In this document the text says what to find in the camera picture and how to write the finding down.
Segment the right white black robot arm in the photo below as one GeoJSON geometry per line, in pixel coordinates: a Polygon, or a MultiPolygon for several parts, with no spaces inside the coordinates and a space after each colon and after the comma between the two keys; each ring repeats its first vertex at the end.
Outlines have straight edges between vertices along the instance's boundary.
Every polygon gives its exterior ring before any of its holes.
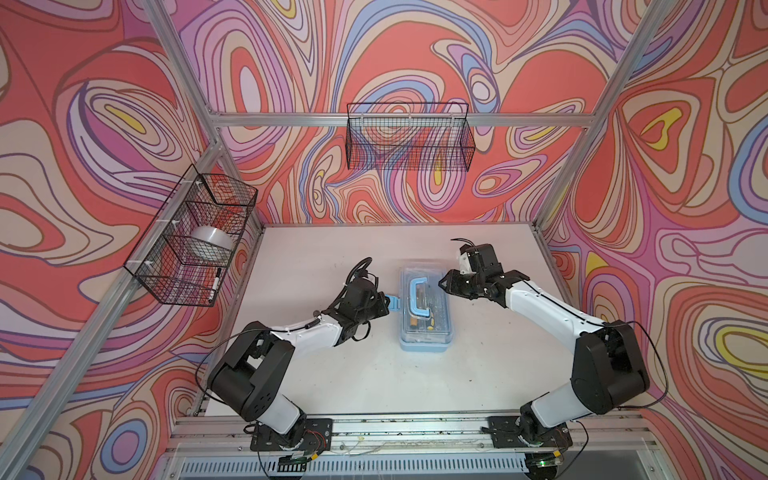
{"type": "Polygon", "coordinates": [[[459,267],[446,273],[440,288],[468,300],[487,299],[525,317],[573,355],[569,381],[519,409],[512,432],[523,443],[538,446],[567,422],[606,414],[649,389],[631,325],[600,320],[553,297],[528,275],[506,271],[490,244],[461,243],[459,267]]]}

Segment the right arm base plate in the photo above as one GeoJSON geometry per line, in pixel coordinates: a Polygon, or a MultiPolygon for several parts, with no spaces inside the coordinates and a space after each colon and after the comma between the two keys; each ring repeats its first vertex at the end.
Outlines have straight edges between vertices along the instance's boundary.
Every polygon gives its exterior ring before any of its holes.
{"type": "Polygon", "coordinates": [[[565,424],[543,427],[531,418],[517,415],[490,416],[480,431],[490,436],[495,448],[567,450],[573,445],[565,424]]]}

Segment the clear tool box lid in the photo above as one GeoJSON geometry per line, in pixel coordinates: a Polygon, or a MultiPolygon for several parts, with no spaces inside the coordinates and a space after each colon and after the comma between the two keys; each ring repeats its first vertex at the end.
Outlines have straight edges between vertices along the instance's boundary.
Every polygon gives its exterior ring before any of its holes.
{"type": "Polygon", "coordinates": [[[436,262],[420,262],[405,265],[401,270],[400,297],[404,302],[410,300],[410,310],[414,315],[428,317],[428,298],[447,294],[439,286],[447,269],[436,262]]]}

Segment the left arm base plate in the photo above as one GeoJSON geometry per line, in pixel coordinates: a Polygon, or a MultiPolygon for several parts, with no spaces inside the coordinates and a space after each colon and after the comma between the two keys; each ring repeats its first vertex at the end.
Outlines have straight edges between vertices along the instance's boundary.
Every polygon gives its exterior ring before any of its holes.
{"type": "Polygon", "coordinates": [[[284,434],[262,423],[247,425],[244,432],[251,435],[250,450],[254,452],[320,454],[332,446],[333,426],[330,417],[300,417],[284,434]]]}

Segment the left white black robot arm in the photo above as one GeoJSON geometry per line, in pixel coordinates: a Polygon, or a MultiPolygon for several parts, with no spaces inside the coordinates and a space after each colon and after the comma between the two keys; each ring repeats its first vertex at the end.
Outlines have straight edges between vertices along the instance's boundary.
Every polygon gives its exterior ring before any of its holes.
{"type": "Polygon", "coordinates": [[[244,421],[296,443],[306,431],[306,414],[281,392],[291,361],[359,342],[358,329],[387,316],[389,304],[378,278],[363,274],[349,278],[337,298],[307,322],[278,328],[252,322],[225,342],[206,391],[244,421]]]}

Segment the blue plastic tool box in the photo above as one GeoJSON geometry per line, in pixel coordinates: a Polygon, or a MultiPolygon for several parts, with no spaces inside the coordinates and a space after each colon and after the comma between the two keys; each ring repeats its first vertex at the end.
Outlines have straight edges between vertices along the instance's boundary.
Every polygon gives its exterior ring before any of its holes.
{"type": "Polygon", "coordinates": [[[444,294],[428,298],[428,317],[414,315],[410,300],[388,295],[389,310],[398,319],[399,341],[404,351],[440,353],[446,351],[454,337],[453,322],[444,294]]]}

